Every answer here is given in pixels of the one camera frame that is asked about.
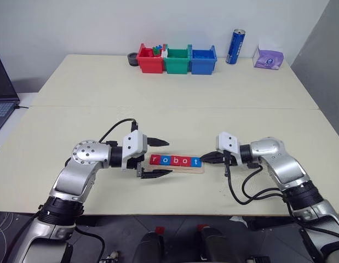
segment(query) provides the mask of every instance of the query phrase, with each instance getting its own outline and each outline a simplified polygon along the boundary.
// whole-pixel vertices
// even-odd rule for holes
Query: green bin
[[[190,51],[189,49],[167,49],[167,57],[164,58],[165,68],[168,74],[187,74]]]

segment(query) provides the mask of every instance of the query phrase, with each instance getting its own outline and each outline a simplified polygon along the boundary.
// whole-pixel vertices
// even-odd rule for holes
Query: blue letter block
[[[161,157],[160,157],[160,164],[161,165],[170,165],[170,156],[161,155]]]
[[[191,157],[191,167],[201,167],[202,162],[199,157]]]

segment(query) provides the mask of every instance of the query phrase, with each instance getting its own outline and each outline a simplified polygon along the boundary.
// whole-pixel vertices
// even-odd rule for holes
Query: gray floor
[[[15,215],[13,224],[5,231],[8,243],[27,216]],[[231,247],[244,262],[251,254],[271,257],[272,262],[312,262],[305,250],[296,225],[287,225],[263,231],[249,231],[241,222],[233,222],[226,216],[103,216],[96,227],[80,228],[100,235],[106,242],[104,256],[120,251],[120,262],[131,262],[137,244],[148,231],[156,226],[165,227],[165,263],[190,262],[196,259],[194,234],[198,224],[209,224],[219,229],[231,241]],[[95,262],[100,251],[100,242],[94,238],[74,233],[69,240],[74,250],[72,263]],[[0,233],[0,260],[4,253]]]

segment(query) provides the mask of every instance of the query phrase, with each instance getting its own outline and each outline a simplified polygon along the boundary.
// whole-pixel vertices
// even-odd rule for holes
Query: blue can
[[[233,36],[231,38],[230,48],[228,52],[228,56],[226,57],[226,63],[235,64],[237,58],[240,54],[240,49],[242,46],[242,42],[245,38],[245,31],[242,29],[235,29],[233,32]]]

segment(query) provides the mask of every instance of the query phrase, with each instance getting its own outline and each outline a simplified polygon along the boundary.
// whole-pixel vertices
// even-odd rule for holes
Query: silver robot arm
[[[240,145],[236,137],[223,132],[217,137],[217,150],[230,152],[235,165],[265,164],[284,200],[292,207],[291,215],[302,226],[300,234],[314,262],[339,263],[339,215],[322,198],[299,162],[286,152],[282,141],[267,137]]]
[[[83,204],[99,169],[136,169],[137,176],[141,178],[156,178],[171,172],[143,170],[141,162],[144,160],[148,144],[168,145],[165,141],[147,138],[139,130],[125,136],[123,146],[118,146],[114,141],[102,144],[93,140],[82,141],[76,145],[69,162],[50,190],[48,200],[30,225],[14,262],[69,262],[72,247],[66,241],[72,236],[76,219],[84,212]]]

